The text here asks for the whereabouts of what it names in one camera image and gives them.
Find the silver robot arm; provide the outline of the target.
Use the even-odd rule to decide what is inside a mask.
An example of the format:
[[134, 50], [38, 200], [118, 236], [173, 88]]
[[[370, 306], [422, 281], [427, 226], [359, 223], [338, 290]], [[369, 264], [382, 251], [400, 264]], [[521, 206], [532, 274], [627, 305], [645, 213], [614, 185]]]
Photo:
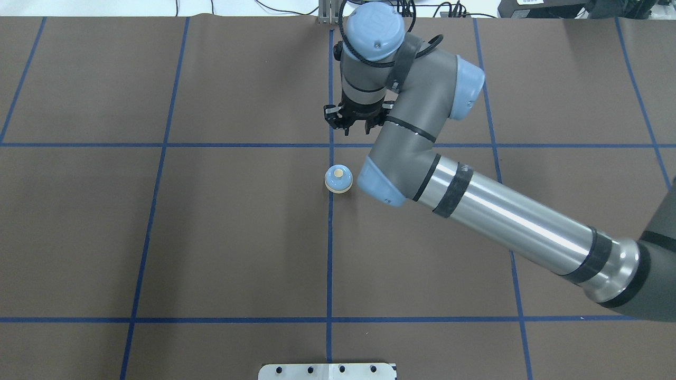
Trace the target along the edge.
[[391, 5], [366, 2], [345, 16], [340, 120], [349, 130], [381, 127], [358, 187], [399, 207], [425, 205], [578, 286], [597, 305], [627, 317], [674, 322], [674, 187], [637, 240], [615, 239], [476, 173], [433, 149], [447, 120], [463, 120], [485, 85], [480, 67], [412, 34]]

